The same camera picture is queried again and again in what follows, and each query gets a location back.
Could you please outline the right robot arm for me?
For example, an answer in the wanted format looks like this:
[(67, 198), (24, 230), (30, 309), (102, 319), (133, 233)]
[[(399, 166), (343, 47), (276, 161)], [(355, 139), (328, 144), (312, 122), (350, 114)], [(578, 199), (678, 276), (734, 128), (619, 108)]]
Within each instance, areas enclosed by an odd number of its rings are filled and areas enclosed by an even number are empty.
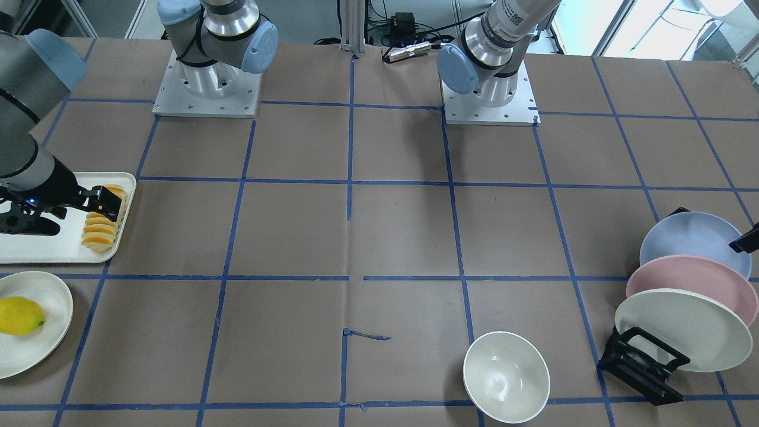
[[(255, 1), (160, 1), (173, 45), (154, 113), (168, 117), (247, 118), (257, 108), (260, 76), (275, 57), (279, 33)], [(52, 214), (69, 208), (115, 221), (126, 206), (103, 186), (80, 186), (73, 172), (31, 136), (31, 129), (83, 81), (87, 64), (71, 44), (38, 29), (2, 32), (2, 232), (57, 232)]]

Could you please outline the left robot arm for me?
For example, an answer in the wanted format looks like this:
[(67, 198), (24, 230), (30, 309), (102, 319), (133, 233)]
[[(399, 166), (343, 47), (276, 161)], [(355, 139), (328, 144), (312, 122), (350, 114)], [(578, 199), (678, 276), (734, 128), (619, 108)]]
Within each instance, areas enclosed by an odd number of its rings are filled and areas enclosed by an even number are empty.
[(448, 192), (456, 240), (461, 238), (452, 155), (465, 142), (467, 125), (516, 125), (531, 133), (540, 116), (530, 108), (533, 89), (524, 56), (537, 24), (558, 1), (495, 1), (466, 22), (461, 32), (440, 49), (437, 59), (444, 95), (444, 147)]

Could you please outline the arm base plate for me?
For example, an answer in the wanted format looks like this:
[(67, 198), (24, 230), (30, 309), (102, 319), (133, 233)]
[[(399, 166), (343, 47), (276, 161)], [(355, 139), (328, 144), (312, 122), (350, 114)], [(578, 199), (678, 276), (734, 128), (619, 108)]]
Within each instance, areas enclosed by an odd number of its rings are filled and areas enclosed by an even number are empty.
[(253, 119), (262, 75), (216, 63), (187, 66), (171, 52), (152, 113), (162, 117)]
[(509, 77), (493, 76), (482, 89), (458, 94), (440, 83), (449, 125), (534, 126), (541, 122), (526, 64)]

